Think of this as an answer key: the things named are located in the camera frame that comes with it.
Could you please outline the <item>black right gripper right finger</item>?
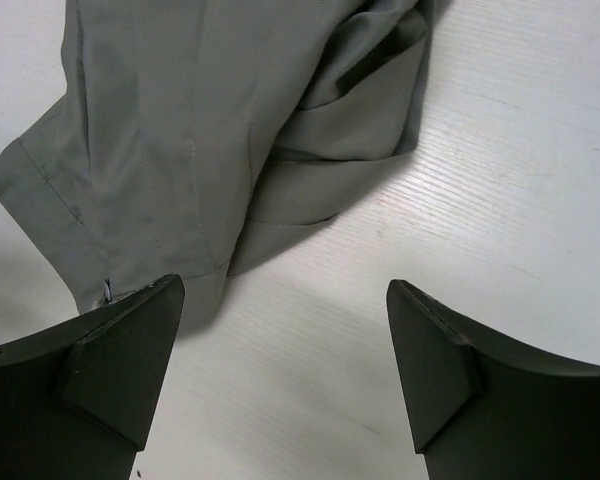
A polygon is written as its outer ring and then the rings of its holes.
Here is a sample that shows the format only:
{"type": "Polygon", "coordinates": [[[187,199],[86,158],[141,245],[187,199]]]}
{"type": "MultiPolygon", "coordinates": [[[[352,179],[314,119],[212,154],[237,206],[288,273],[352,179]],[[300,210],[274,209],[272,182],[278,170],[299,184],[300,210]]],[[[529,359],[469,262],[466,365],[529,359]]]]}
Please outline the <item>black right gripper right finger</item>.
{"type": "Polygon", "coordinates": [[[430,478],[600,479],[600,366],[515,340],[403,280],[386,302],[430,478]]]}

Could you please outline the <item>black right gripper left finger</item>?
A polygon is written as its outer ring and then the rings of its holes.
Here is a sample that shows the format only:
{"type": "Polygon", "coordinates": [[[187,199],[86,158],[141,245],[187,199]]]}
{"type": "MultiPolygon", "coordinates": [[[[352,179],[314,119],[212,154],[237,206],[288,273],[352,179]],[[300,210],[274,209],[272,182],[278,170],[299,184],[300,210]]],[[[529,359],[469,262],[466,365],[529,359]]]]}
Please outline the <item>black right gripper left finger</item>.
{"type": "Polygon", "coordinates": [[[128,479],[146,447],[184,304],[166,275],[0,345],[0,479],[128,479]]]}

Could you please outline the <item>grey pleated skirt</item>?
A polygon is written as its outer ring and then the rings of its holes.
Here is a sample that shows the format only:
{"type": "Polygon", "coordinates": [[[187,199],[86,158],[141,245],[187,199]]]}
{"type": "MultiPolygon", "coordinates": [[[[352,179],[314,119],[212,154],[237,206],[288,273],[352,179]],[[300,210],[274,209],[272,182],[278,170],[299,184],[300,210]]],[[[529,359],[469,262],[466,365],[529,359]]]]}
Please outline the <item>grey pleated skirt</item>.
{"type": "Polygon", "coordinates": [[[433,1],[70,1],[62,97],[0,154],[0,203],[80,312],[167,273],[182,327],[418,142],[433,1]]]}

